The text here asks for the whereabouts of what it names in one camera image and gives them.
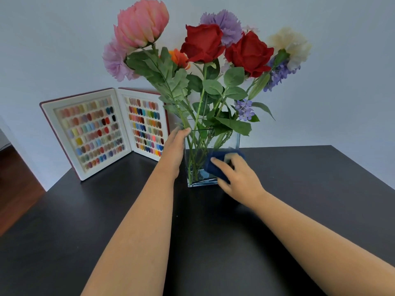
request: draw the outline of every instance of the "person's left arm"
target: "person's left arm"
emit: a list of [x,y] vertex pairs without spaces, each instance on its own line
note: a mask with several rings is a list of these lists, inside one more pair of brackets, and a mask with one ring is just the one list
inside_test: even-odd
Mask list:
[[174,130],[81,296],[162,295],[169,257],[173,186],[190,129]]

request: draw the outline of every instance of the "brown floor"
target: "brown floor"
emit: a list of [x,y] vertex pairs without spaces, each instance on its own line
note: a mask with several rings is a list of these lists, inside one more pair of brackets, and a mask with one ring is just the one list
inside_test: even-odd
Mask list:
[[0,151],[0,236],[44,193],[45,190],[12,146]]

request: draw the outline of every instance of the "person's left hand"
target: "person's left hand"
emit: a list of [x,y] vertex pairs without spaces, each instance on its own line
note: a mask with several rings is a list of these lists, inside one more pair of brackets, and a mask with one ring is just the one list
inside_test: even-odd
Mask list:
[[166,140],[162,156],[157,168],[164,168],[166,173],[170,173],[174,179],[180,172],[180,164],[184,155],[184,140],[191,133],[191,128],[180,130],[174,129]]

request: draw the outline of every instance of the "person's right arm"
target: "person's right arm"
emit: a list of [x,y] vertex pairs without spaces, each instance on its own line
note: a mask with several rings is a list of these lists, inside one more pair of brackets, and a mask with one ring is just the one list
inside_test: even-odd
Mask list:
[[328,295],[395,295],[395,268],[265,191],[238,154],[233,170],[212,158],[230,184],[220,187],[254,210],[307,274]]

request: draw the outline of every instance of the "forearm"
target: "forearm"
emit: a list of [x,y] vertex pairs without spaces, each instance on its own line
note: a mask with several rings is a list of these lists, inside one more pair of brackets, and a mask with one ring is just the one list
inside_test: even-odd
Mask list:
[[174,179],[158,164],[104,250],[82,296],[162,295],[173,185]]
[[328,295],[395,295],[395,268],[269,193],[253,207]]

